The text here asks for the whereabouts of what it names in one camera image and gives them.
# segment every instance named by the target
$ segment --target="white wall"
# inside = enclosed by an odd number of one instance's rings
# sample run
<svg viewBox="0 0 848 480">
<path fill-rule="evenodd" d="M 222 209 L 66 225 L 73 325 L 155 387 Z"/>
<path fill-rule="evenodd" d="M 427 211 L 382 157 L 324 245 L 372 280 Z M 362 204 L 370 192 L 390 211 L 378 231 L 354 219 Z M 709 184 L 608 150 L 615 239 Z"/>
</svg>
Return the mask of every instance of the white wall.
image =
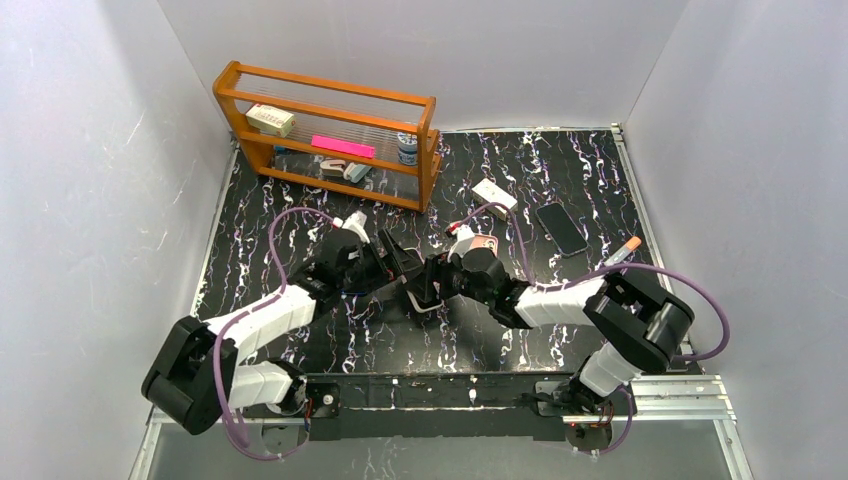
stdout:
<svg viewBox="0 0 848 480">
<path fill-rule="evenodd" d="M 731 316 L 707 366 L 758 478 L 848 478 L 846 25 L 845 2 L 692 1 L 625 128 L 668 263 Z"/>
<path fill-rule="evenodd" d="M 3 478 L 126 478 L 229 135 L 154 0 L 0 3 Z"/>
<path fill-rule="evenodd" d="M 159 0 L 207 89 L 230 60 L 421 95 L 442 129 L 623 121 L 683 0 Z"/>
</svg>

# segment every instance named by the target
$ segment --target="marble tabletop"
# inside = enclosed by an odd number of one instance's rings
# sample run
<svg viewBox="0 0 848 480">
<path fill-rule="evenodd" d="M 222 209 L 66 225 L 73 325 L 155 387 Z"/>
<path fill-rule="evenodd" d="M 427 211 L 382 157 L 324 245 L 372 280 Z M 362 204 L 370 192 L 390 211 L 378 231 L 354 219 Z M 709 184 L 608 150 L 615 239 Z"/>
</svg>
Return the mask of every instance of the marble tabletop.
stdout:
<svg viewBox="0 0 848 480">
<path fill-rule="evenodd" d="M 443 135 L 441 150 L 441 173 L 426 213 L 258 178 L 239 155 L 197 300 L 199 318 L 225 314 L 279 287 L 267 229 L 277 213 L 292 206 L 314 207 L 341 218 L 361 210 L 368 216 L 370 235 L 388 228 L 401 246 L 415 247 L 426 256 L 450 247 L 445 228 L 478 206 L 471 187 L 489 178 L 518 199 L 517 218 L 531 268 L 543 282 L 575 278 L 597 268 L 630 237 L 644 238 L 608 130 L 452 133 Z M 281 162 L 286 160 L 278 159 L 277 164 Z M 409 180 L 372 170 L 363 184 L 403 194 Z M 585 252 L 562 258 L 546 238 L 535 210 L 551 202 L 562 203 L 582 230 L 589 244 Z M 280 223 L 276 245 L 292 269 L 315 252 L 326 225 L 300 214 Z M 521 277 L 512 226 L 490 214 L 470 224 L 479 233 L 498 237 L 498 255 L 507 272 Z M 633 260 L 650 263 L 647 247 Z M 371 296 L 345 298 L 331 313 L 261 349 L 253 360 L 282 357 L 308 373 L 568 372 L 579 368 L 602 342 L 590 326 L 509 330 L 484 306 L 460 297 L 430 314 L 411 313 L 408 303 L 394 285 Z"/>
</svg>

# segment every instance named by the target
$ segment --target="wooden rack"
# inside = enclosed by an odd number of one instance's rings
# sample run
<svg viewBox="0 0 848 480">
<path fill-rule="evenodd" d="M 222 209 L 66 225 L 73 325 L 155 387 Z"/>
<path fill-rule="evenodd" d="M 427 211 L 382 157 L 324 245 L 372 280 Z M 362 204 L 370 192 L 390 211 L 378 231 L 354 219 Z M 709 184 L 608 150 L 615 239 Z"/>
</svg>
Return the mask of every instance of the wooden rack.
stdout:
<svg viewBox="0 0 848 480">
<path fill-rule="evenodd" d="M 273 81 L 306 85 L 334 92 L 343 92 L 344 95 L 359 95 L 388 102 L 412 105 L 420 107 L 422 112 L 420 117 L 415 118 L 413 121 L 399 121 L 381 118 L 376 114 L 369 115 L 366 113 L 354 113 L 347 109 L 339 109 L 322 105 L 321 103 L 326 102 L 321 101 L 312 100 L 310 102 L 301 102 L 281 98 L 285 95 L 277 95 L 273 92 L 269 93 L 269 90 L 279 91 L 271 88 L 261 89 L 261 92 L 243 91 L 239 89 L 240 80 L 243 76 L 264 77 L 264 79 L 271 79 Z M 381 90 L 332 80 L 324 80 L 315 77 L 307 77 L 293 73 L 270 70 L 267 68 L 242 65 L 235 61 L 230 62 L 224 71 L 221 72 L 221 75 L 217 80 L 215 80 L 213 90 L 215 98 L 218 100 L 221 110 L 224 112 L 230 127 L 232 127 L 234 134 L 238 138 L 248 162 L 257 174 L 276 177 L 290 182 L 302 183 L 313 187 L 324 188 L 378 202 L 385 202 L 399 207 L 418 210 L 420 212 L 427 209 L 427 204 L 430 202 L 430 195 L 433 192 L 433 185 L 436 182 L 436 177 L 439 173 L 439 165 L 441 163 L 441 156 L 436 153 L 436 147 L 439 143 L 439 131 L 430 129 L 430 121 L 433 118 L 433 112 L 436 108 L 435 97 L 420 97 L 406 93 Z M 369 131 L 385 132 L 385 139 L 387 142 L 389 141 L 388 139 L 394 139 L 392 145 L 396 145 L 397 142 L 396 132 L 404 132 L 415 135 L 418 138 L 418 165 L 409 166 L 401 164 L 397 160 L 397 154 L 395 154 L 394 157 L 389 158 L 369 159 L 314 147 L 309 143 L 308 138 L 302 136 L 302 138 L 298 139 L 297 135 L 294 135 L 294 133 L 297 132 L 298 123 L 295 124 L 292 134 L 289 134 L 286 138 L 262 134 L 258 129 L 247 123 L 247 118 L 244 115 L 245 112 L 239 110 L 237 102 L 243 106 L 242 110 L 249 108 L 249 106 L 254 103 L 281 108 L 295 113 L 296 121 L 298 120 L 297 114 L 305 114 L 306 117 L 304 118 L 323 117 L 324 119 L 345 122 L 344 124 L 339 123 L 339 125 L 346 126 L 345 131 L 349 131 L 351 129 L 355 130 L 356 128 L 365 129 L 367 127 L 371 127 L 372 130 Z M 336 135 L 334 135 L 334 132 L 330 131 L 326 132 L 326 136 L 334 137 Z M 294 151 L 324 155 L 330 158 L 338 158 L 363 165 L 370 165 L 374 168 L 397 172 L 403 175 L 417 177 L 417 198 L 403 198 L 401 196 L 368 191 L 350 184 L 337 183 L 328 179 L 315 178 L 309 175 L 279 170 L 272 164 L 272 160 L 274 158 L 274 145 L 286 147 L 287 149 Z M 384 156 L 387 157 L 389 154 L 386 152 L 390 151 L 392 150 L 388 147 L 382 149 Z"/>
</svg>

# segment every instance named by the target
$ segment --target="orange wooden frame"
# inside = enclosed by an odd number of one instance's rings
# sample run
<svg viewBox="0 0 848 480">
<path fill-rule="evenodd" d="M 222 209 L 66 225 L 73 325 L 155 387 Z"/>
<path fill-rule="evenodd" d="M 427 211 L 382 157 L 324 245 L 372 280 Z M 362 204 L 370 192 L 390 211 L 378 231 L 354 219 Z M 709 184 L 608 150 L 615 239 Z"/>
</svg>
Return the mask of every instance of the orange wooden frame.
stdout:
<svg viewBox="0 0 848 480">
<path fill-rule="evenodd" d="M 421 114 L 421 119 L 418 124 L 412 125 L 409 123 L 387 120 L 376 116 L 363 115 L 335 108 L 294 102 L 268 95 L 242 92 L 236 90 L 236 84 L 242 74 L 267 77 L 302 85 L 310 85 L 313 87 L 350 93 L 352 95 L 364 95 L 383 100 L 418 105 L 423 107 L 424 111 Z M 313 187 L 324 188 L 378 202 L 397 205 L 399 207 L 410 208 L 418 210 L 419 212 L 424 212 L 427 209 L 442 160 L 441 156 L 436 153 L 436 147 L 439 143 L 439 131 L 430 129 L 430 121 L 432 120 L 433 113 L 436 109 L 436 97 L 420 97 L 407 93 L 393 92 L 391 90 L 382 90 L 364 87 L 361 85 L 353 85 L 350 83 L 325 80 L 322 78 L 307 77 L 293 73 L 270 70 L 267 68 L 242 65 L 235 61 L 230 62 L 224 71 L 221 72 L 221 75 L 219 75 L 215 80 L 213 91 L 215 98 L 218 100 L 218 104 L 221 106 L 221 110 L 224 112 L 224 116 L 227 118 L 230 127 L 233 129 L 233 133 L 236 135 L 239 143 L 241 144 L 241 148 L 247 157 L 247 161 L 256 173 L 260 175 L 267 175 L 269 177 L 280 178 L 289 182 L 302 183 Z M 244 114 L 238 111 L 235 103 L 236 100 L 261 103 L 264 105 L 282 108 L 290 112 L 317 115 L 334 120 L 341 120 L 359 125 L 415 135 L 418 138 L 418 166 L 403 165 L 397 161 L 393 162 L 381 159 L 364 158 L 356 155 L 349 155 L 346 153 L 313 147 L 308 143 L 286 138 L 262 135 L 259 133 L 259 130 L 249 125 Z M 416 176 L 418 177 L 418 200 L 416 201 L 407 198 L 395 197 L 393 195 L 371 192 L 354 186 L 341 185 L 318 178 L 277 170 L 270 166 L 270 162 L 273 157 L 272 150 L 274 145 L 279 145 L 301 152 L 328 155 L 333 158 L 361 163 L 363 165 L 370 165 L 375 168 L 383 168 L 405 175 Z"/>
</svg>

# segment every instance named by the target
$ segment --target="white box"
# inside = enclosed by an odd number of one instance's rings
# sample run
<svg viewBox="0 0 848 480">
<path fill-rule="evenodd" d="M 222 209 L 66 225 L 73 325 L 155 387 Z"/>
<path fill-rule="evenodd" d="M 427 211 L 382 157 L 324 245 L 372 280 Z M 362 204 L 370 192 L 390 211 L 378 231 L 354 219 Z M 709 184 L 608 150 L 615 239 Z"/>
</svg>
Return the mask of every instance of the white box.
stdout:
<svg viewBox="0 0 848 480">
<path fill-rule="evenodd" d="M 294 128 L 294 114 L 270 105 L 256 103 L 246 116 L 251 126 L 279 137 L 285 137 Z"/>
<path fill-rule="evenodd" d="M 516 200 L 512 195 L 501 190 L 500 187 L 495 185 L 488 178 L 483 179 L 482 182 L 478 183 L 474 188 L 472 188 L 471 194 L 474 196 L 474 199 L 480 203 L 502 203 L 504 206 L 508 207 L 513 212 L 516 209 L 516 205 L 518 205 L 518 200 Z M 507 219 L 507 212 L 500 207 L 489 207 L 489 211 L 497 215 L 498 218 L 500 218 L 501 220 Z"/>
</svg>

